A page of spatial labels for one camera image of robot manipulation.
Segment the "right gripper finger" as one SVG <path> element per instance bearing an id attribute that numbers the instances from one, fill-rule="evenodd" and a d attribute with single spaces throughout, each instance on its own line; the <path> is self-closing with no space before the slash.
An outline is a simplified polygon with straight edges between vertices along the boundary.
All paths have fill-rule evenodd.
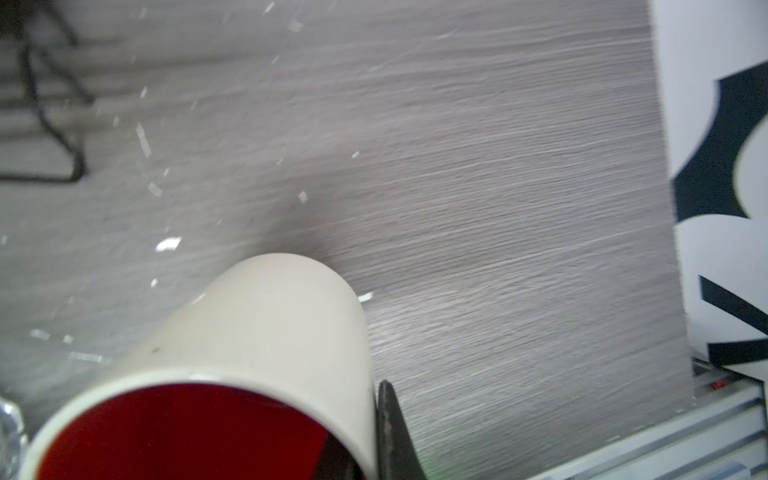
<path id="1" fill-rule="evenodd" d="M 394 386 L 378 387 L 376 407 L 378 472 L 381 480 L 426 480 Z"/>

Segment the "clear glass cup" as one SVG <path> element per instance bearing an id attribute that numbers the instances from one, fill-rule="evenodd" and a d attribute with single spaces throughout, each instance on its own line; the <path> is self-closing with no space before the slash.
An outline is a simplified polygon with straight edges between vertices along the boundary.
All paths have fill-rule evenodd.
<path id="1" fill-rule="evenodd" d="M 23 465 L 28 436 L 22 412 L 14 402 L 1 398 L 1 480 L 16 480 Z"/>

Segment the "red inside white mug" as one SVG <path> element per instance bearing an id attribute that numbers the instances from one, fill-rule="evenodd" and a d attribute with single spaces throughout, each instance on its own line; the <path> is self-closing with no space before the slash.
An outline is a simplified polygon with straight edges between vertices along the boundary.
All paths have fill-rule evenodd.
<path id="1" fill-rule="evenodd" d="M 236 264 L 32 441 L 24 479 L 309 479 L 328 442 L 378 475 L 368 328 L 308 257 Z"/>

